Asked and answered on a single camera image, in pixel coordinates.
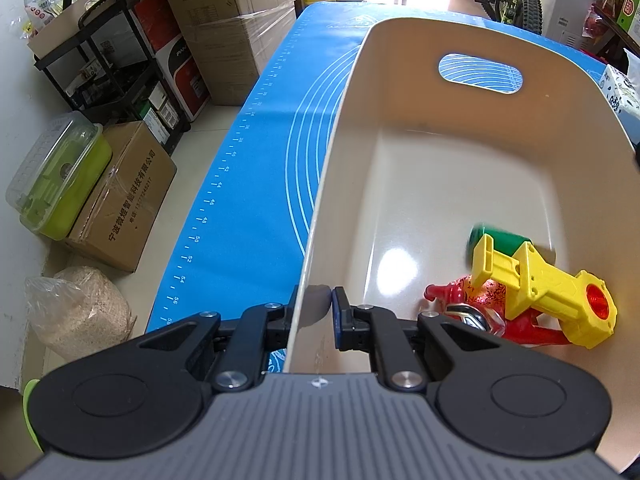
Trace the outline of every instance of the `green plastic container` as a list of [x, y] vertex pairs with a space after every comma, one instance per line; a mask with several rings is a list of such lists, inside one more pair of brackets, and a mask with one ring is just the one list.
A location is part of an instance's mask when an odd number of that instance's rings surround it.
[[530, 238], [503, 231], [502, 229], [487, 224], [476, 224], [474, 228], [471, 229], [469, 240], [466, 243], [466, 257], [468, 261], [473, 259], [474, 249], [480, 241], [480, 238], [485, 234], [490, 235], [491, 238], [494, 239], [494, 249], [499, 253], [513, 256], [515, 251], [517, 251], [524, 242], [530, 242], [548, 264], [554, 265], [556, 263], [556, 250], [552, 247], [546, 244], [536, 243]]
[[29, 230], [62, 240], [111, 155], [100, 124], [80, 112], [64, 114], [51, 121], [33, 145], [5, 198]]

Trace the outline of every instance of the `clear plastic lid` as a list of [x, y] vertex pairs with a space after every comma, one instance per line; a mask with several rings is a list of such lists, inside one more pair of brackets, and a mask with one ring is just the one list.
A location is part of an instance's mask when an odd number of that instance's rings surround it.
[[60, 115], [33, 145], [6, 190], [6, 201], [32, 231], [49, 219], [65, 189], [73, 182], [82, 155], [102, 127], [80, 112]]

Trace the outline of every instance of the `white wall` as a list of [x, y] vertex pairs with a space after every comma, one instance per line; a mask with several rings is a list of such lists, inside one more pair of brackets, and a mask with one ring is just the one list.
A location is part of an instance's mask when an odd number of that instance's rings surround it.
[[23, 14], [22, 0], [0, 0], [0, 386], [9, 388], [19, 386], [27, 327], [22, 284], [42, 272], [48, 244], [20, 224], [4, 192], [47, 122], [68, 111], [11, 30]]

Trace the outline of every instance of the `red box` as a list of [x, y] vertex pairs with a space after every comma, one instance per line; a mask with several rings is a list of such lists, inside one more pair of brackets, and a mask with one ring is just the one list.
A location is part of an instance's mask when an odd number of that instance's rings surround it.
[[209, 90], [180, 32], [167, 0], [142, 0], [134, 7], [158, 65], [193, 121], [209, 100]]

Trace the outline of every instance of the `yellow toy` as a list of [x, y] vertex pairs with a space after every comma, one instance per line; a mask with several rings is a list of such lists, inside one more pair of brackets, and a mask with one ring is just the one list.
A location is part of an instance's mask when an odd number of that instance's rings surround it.
[[512, 256], [494, 251], [485, 234], [474, 249], [471, 285], [488, 279], [507, 288], [505, 316], [512, 320], [530, 307], [557, 318], [566, 338], [593, 348], [613, 334], [616, 306], [603, 280], [581, 270], [573, 277], [549, 265], [530, 242]]

